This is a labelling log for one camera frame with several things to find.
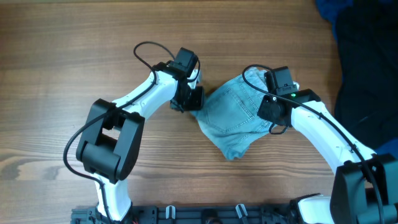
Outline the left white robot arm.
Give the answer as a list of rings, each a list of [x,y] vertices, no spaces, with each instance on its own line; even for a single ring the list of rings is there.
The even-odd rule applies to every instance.
[[[166,102],[180,112],[202,108],[204,89],[197,85],[201,71],[194,52],[181,48],[171,61],[150,70],[148,79],[126,96],[95,101],[78,131],[76,158],[85,177],[94,180],[99,202],[74,209],[72,223],[137,223],[126,179],[139,155],[145,121]]]

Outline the light blue denim shorts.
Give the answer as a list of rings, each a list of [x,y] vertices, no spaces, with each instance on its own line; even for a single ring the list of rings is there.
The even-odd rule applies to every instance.
[[[227,160],[240,159],[272,125],[257,115],[263,97],[238,75],[207,96],[203,108],[191,114]]]

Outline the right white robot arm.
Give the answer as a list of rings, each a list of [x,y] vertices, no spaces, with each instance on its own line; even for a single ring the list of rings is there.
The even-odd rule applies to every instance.
[[[397,159],[378,155],[352,136],[312,90],[299,90],[287,67],[267,70],[258,116],[294,128],[335,175],[330,196],[295,201],[299,223],[397,223]]]

